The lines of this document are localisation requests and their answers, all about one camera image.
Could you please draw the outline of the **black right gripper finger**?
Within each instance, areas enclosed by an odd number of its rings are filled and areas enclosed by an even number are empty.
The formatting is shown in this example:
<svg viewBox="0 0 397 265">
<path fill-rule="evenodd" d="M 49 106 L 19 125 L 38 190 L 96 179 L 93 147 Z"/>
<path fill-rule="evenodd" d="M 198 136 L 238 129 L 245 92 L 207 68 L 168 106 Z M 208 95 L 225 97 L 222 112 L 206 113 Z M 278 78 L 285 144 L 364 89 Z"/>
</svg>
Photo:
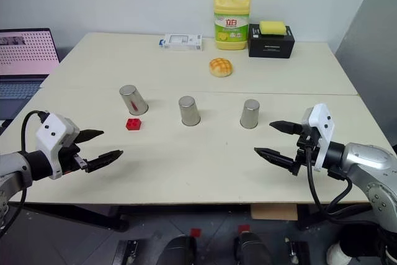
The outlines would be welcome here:
<svg viewBox="0 0 397 265">
<path fill-rule="evenodd" d="M 254 151 L 263 159 L 271 164 L 279 166 L 284 169 L 291 169 L 294 165 L 294 160 L 281 155 L 278 151 L 271 150 L 270 148 L 254 148 Z"/>
<path fill-rule="evenodd" d="M 285 120 L 278 120 L 269 124 L 272 128 L 289 135 L 301 135 L 303 133 L 303 126 L 301 124 L 288 122 Z"/>
</svg>

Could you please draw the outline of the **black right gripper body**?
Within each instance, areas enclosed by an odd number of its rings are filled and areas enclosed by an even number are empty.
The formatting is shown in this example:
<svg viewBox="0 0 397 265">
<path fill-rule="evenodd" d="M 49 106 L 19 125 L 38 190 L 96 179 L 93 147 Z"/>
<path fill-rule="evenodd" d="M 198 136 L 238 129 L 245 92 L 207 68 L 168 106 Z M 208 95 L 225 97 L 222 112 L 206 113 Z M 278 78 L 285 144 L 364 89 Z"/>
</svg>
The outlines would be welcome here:
<svg viewBox="0 0 397 265">
<path fill-rule="evenodd" d="M 310 133 L 303 132 L 298 141 L 297 141 L 297 155 L 295 157 L 295 161 L 293 162 L 292 174 L 294 176 L 298 175 L 301 166 L 307 166 L 307 151 L 310 150 L 311 153 L 311 163 L 313 164 L 313 155 L 314 152 L 317 152 L 316 149 L 318 147 L 318 141 L 320 138 L 320 134 L 317 128 L 312 128 Z"/>
</svg>

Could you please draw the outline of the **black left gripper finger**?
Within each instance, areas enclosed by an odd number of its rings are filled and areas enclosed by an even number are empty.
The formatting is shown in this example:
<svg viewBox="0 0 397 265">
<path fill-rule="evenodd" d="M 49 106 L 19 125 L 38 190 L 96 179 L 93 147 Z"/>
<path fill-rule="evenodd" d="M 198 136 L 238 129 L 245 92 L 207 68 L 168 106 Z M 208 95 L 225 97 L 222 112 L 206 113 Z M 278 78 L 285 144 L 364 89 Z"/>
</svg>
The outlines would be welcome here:
<svg viewBox="0 0 397 265">
<path fill-rule="evenodd" d="M 91 161 L 86 161 L 87 166 L 84 168 L 84 170 L 87 173 L 97 171 L 98 169 L 101 169 L 113 163 L 122 154 L 123 154 L 122 150 L 114 150 L 108 153 L 104 153 L 103 155 L 98 156 L 96 159 L 93 159 Z"/>
<path fill-rule="evenodd" d="M 104 134 L 103 130 L 94 130 L 94 129 L 81 130 L 76 137 L 76 144 L 87 142 L 102 134 Z"/>
</svg>

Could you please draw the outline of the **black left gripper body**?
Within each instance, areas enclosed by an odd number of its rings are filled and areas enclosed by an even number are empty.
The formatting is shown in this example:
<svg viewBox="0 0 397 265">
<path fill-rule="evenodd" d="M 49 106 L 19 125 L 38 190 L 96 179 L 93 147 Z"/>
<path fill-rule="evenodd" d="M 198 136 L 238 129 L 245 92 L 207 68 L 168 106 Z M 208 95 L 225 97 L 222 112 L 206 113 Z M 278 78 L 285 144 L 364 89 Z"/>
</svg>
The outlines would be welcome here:
<svg viewBox="0 0 397 265">
<path fill-rule="evenodd" d="M 72 143 L 70 146 L 63 146 L 58 153 L 62 174 L 69 174 L 79 169 L 87 171 L 87 160 L 82 159 L 78 153 L 80 148 Z"/>
</svg>

